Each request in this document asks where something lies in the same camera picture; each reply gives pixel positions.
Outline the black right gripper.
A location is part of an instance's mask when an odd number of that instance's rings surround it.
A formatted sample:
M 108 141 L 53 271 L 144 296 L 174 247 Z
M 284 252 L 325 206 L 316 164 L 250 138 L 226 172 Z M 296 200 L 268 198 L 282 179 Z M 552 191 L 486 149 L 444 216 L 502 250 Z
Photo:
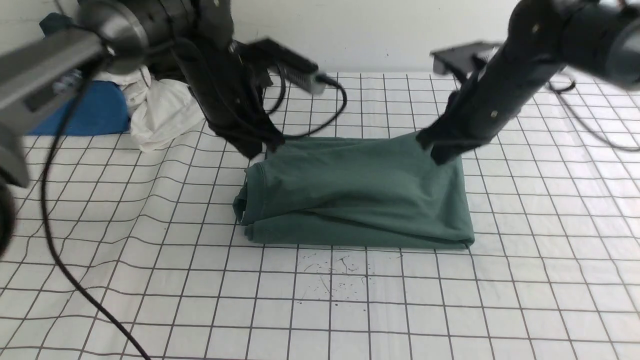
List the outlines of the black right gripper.
M 501 45 L 489 60 L 473 58 L 476 69 L 451 94 L 444 113 L 416 135 L 442 165 L 487 145 L 561 69 L 547 55 L 516 55 Z

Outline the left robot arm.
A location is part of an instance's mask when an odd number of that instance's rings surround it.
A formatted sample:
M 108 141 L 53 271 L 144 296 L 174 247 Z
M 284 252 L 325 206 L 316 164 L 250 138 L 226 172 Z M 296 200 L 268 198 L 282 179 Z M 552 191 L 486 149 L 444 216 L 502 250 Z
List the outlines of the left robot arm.
M 23 136 L 64 104 L 66 125 L 100 71 L 124 75 L 171 51 L 215 134 L 252 159 L 285 135 L 258 91 L 282 69 L 270 39 L 237 43 L 228 0 L 86 0 L 77 22 L 1 57 L 1 252 L 16 227 L 9 186 L 30 184 Z

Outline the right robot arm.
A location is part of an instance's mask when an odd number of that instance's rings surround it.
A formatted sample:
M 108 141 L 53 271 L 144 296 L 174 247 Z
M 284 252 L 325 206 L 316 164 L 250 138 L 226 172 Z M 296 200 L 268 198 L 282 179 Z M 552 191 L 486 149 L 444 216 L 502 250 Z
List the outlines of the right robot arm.
M 445 164 L 487 145 L 557 73 L 570 67 L 625 91 L 639 89 L 639 7 L 598 0 L 521 0 L 503 42 L 432 51 L 433 71 L 460 88 L 416 141 Z

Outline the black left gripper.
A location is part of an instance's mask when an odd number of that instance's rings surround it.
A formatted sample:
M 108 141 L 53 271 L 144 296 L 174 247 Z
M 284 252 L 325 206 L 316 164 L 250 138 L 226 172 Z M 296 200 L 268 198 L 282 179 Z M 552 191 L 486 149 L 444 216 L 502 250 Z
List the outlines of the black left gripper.
M 249 160 L 276 151 L 285 137 L 266 114 L 254 71 L 231 50 L 230 1 L 189 0 L 187 18 L 171 51 L 208 127 Z

